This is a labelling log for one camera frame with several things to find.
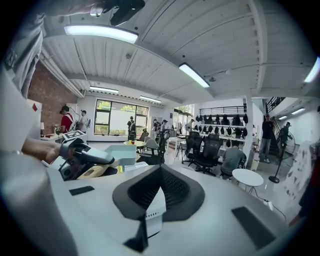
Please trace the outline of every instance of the vr controller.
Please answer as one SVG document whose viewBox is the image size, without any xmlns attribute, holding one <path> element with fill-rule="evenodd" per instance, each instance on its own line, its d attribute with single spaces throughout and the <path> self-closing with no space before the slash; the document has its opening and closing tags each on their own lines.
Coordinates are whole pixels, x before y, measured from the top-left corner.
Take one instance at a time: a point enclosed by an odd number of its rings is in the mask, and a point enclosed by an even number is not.
<svg viewBox="0 0 320 256">
<path fill-rule="evenodd" d="M 145 1 L 143 0 L 106 0 L 93 5 L 90 15 L 98 18 L 112 9 L 117 9 L 110 20 L 110 24 L 119 26 L 130 20 L 143 7 L 145 7 Z"/>
</svg>

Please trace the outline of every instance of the cable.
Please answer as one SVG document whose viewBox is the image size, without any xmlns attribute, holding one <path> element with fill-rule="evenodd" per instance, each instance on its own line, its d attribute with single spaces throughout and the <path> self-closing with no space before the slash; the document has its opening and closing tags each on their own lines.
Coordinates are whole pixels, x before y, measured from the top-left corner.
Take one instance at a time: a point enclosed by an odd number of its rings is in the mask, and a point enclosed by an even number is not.
<svg viewBox="0 0 320 256">
<path fill-rule="evenodd" d="M 253 187 L 253 189 L 254 189 L 254 192 L 255 192 L 255 195 L 256 195 L 257 198 L 260 198 L 261 200 L 263 200 L 263 201 L 265 201 L 265 202 L 267 202 L 267 203 L 270 202 L 269 200 L 264 199 L 264 198 L 258 196 L 257 190 L 256 190 L 255 187 Z M 287 223 L 287 217 L 286 217 L 286 215 L 284 215 L 284 213 L 283 213 L 282 211 L 280 211 L 272 202 L 270 202 L 270 203 L 273 205 L 274 208 L 276 208 L 276 209 L 283 215 L 284 221 L 285 221 L 285 223 Z"/>
</svg>

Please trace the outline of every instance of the black cap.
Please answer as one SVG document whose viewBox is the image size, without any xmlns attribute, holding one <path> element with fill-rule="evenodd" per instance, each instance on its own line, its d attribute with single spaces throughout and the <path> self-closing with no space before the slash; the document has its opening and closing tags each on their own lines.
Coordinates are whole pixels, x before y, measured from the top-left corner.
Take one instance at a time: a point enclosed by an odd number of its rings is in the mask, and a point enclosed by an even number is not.
<svg viewBox="0 0 320 256">
<path fill-rule="evenodd" d="M 69 107 L 67 106 L 67 105 L 64 105 L 62 108 L 61 108 L 61 110 L 60 110 L 60 114 L 62 114 L 62 111 L 67 111 L 67 112 L 69 112 Z"/>
</svg>

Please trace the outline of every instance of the hand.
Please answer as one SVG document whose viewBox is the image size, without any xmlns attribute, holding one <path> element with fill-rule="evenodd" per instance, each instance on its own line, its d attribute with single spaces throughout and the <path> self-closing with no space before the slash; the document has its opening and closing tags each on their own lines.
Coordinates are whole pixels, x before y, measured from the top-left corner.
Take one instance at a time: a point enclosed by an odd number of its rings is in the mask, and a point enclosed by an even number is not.
<svg viewBox="0 0 320 256">
<path fill-rule="evenodd" d="M 51 164 L 59 156 L 60 147 L 59 143 L 27 138 L 23 144 L 22 152 Z"/>
</svg>

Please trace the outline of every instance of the red sticker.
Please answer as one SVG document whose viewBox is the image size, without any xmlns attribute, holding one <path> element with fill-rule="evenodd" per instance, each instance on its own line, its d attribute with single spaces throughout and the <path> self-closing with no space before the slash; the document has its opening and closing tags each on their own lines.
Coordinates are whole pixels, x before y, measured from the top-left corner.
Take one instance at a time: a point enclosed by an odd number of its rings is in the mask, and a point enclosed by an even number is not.
<svg viewBox="0 0 320 256">
<path fill-rule="evenodd" d="M 32 109 L 34 110 L 34 112 L 37 112 L 38 108 L 35 103 L 33 103 Z"/>
</svg>

